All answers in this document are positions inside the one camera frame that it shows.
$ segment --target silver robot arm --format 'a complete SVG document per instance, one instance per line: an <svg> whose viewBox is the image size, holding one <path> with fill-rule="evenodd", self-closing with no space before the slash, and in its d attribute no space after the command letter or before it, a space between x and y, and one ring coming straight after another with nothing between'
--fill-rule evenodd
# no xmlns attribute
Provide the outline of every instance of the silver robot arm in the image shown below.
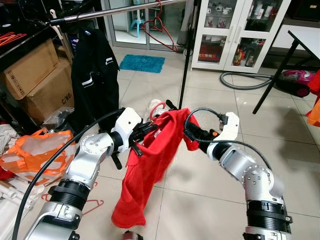
<svg viewBox="0 0 320 240"><path fill-rule="evenodd" d="M80 239L74 230L79 226L100 163L113 153L129 148L130 136L141 121L141 117L127 107L110 134L92 134L82 139L59 184L50 188L50 201L42 207L25 240Z"/></svg>
<svg viewBox="0 0 320 240"><path fill-rule="evenodd" d="M227 124L214 140L236 139L239 118L232 112L226 116ZM247 205L247 227L243 234L245 240L292 239L292 217L287 215L283 199L284 184L270 169L259 165L247 153L229 143L201 143L200 149L210 159L218 161L244 188Z"/></svg>

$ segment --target orange bag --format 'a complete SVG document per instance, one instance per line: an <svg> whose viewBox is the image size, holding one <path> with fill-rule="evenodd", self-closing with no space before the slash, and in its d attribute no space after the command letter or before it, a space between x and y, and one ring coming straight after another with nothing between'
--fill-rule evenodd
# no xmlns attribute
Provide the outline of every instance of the orange bag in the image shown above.
<svg viewBox="0 0 320 240"><path fill-rule="evenodd" d="M17 176L31 181L41 167L70 139L70 130L47 133L41 129L32 135L20 137L0 158L0 166ZM60 178L74 158L76 144L69 145L39 178L38 184L49 184Z"/></svg>
<svg viewBox="0 0 320 240"><path fill-rule="evenodd" d="M320 127L320 100L316 102L312 111L309 113L307 123Z"/></svg>

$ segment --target clothing rack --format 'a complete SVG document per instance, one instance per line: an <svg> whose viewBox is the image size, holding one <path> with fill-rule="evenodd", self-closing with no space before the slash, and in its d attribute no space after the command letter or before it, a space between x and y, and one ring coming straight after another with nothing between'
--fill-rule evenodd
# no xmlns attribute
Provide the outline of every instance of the clothing rack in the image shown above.
<svg viewBox="0 0 320 240"><path fill-rule="evenodd" d="M187 1L187 0L162 0L161 4L164 6L164 5L176 4L176 3L185 2L185 1ZM99 17L104 17L104 16L108 16L108 15L113 15L113 14L137 11L140 9L154 8L158 5L159 5L159 2L155 1L155 2L139 4L139 5L125 6L125 7L119 7L119 8L114 8L114 9L94 11L94 12L82 13L82 14L72 15L72 16L65 16L65 17L61 17L61 18L56 18L55 14L52 14L54 18L49 20L49 24L57 32L57 34L62 42L62 45L65 48L66 55L67 55L69 61L72 63L73 57L74 57L73 49L70 44L67 33L62 32L60 25L72 23L72 22L77 22L77 21L85 20L85 19L93 19L93 18L99 18ZM184 96L184 91L185 91L191 47L194 45L193 39L194 39L194 34L196 32L195 31L195 26L196 26L195 22L198 19L198 17L196 17L196 18L194 18L194 17L195 17L197 6L198 6L198 0L194 0L192 21L191 21L191 24L189 26L189 31L188 31L188 43L187 43L188 46L187 46L187 51L186 51L185 65L184 65L182 85L181 85L181 91L180 91L179 109L181 109L181 107L182 107L182 101L183 101L183 96Z"/></svg>

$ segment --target door handle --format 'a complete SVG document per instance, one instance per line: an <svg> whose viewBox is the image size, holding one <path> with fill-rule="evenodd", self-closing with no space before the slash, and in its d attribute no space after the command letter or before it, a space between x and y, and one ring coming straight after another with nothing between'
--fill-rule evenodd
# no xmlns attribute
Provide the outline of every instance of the door handle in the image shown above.
<svg viewBox="0 0 320 240"><path fill-rule="evenodd" d="M234 26L231 26L231 27L230 27L229 35L226 37L226 42L227 42L227 43L230 43L230 42L231 42L230 38L231 38L231 36L232 36L233 31L234 31Z"/></svg>
<svg viewBox="0 0 320 240"><path fill-rule="evenodd" d="M242 31L242 26L239 26L237 31L236 31L236 34L235 34L235 37L234 37L234 43L235 44L238 44L239 43L239 40L240 40L240 33Z"/></svg>

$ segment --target blue doormat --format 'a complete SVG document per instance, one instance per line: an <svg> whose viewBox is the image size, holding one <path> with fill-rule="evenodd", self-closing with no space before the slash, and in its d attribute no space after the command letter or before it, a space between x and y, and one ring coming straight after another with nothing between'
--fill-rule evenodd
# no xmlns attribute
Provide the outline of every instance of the blue doormat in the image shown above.
<svg viewBox="0 0 320 240"><path fill-rule="evenodd" d="M159 74L164 63L165 58L160 56L127 54L120 64L120 69Z"/></svg>

